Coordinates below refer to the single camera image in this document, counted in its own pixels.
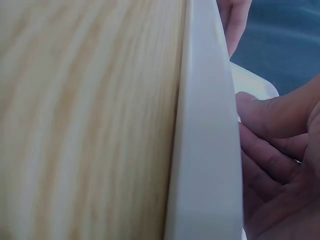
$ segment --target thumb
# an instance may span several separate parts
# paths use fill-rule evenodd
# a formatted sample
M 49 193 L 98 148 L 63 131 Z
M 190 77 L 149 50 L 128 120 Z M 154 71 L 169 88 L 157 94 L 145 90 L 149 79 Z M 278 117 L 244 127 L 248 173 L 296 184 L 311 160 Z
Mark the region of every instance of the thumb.
M 308 132 L 311 112 L 320 101 L 320 75 L 297 90 L 268 100 L 236 95 L 241 122 L 260 137 L 289 138 Z

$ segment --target white object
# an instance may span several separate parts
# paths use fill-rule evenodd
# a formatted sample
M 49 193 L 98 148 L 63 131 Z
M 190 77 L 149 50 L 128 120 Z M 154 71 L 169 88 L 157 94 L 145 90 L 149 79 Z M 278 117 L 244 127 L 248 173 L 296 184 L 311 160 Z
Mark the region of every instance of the white object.
M 216 0 L 188 0 L 166 240 L 242 238 L 242 170 L 232 74 L 236 91 L 259 82 L 252 89 L 261 89 L 255 93 L 263 92 L 264 98 L 275 89 L 237 66 L 231 72 L 230 66 Z

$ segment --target light wood surface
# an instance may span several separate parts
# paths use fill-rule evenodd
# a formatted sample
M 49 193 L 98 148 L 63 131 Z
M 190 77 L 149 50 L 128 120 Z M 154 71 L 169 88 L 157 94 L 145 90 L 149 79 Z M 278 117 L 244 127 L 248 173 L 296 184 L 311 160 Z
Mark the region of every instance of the light wood surface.
M 0 1 L 0 239 L 163 237 L 184 15 Z

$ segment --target skin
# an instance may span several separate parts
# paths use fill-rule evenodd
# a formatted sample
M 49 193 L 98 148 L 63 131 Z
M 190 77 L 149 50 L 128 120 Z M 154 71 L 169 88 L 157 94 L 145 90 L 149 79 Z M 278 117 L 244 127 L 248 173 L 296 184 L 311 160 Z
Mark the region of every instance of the skin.
M 231 57 L 245 31 L 252 0 L 217 0 L 229 57 Z
M 247 239 L 319 239 L 320 75 L 284 96 L 236 100 Z

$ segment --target finger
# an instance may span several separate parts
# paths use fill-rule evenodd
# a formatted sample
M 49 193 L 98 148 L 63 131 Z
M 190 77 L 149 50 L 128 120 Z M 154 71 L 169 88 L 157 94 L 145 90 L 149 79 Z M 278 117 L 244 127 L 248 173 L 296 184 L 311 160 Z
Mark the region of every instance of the finger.
M 249 186 L 243 185 L 243 222 L 244 228 L 255 212 L 263 206 L 264 202 Z
M 274 180 L 287 184 L 299 172 L 299 163 L 258 138 L 241 123 L 239 131 L 241 149 Z
M 308 131 L 308 119 L 320 100 L 320 75 L 297 90 L 260 101 L 240 92 L 236 105 L 241 122 L 259 137 L 289 138 Z
M 303 161 L 309 142 L 308 134 L 301 134 L 289 138 L 267 138 L 265 140 L 280 152 L 299 162 Z
M 258 165 L 241 151 L 243 185 L 250 187 L 265 203 L 280 191 L 281 184 L 271 179 Z
M 320 177 L 320 102 L 314 107 L 308 121 L 309 144 L 305 150 L 304 165 Z
M 229 57 L 236 51 L 237 45 L 247 25 L 251 0 L 234 3 L 231 8 L 230 18 L 225 32 L 225 40 Z
M 223 26 L 223 30 L 227 30 L 229 18 L 230 18 L 230 12 L 231 12 L 231 3 L 229 1 L 225 0 L 218 0 L 218 7 L 219 7 L 219 13 L 220 13 L 220 18 Z

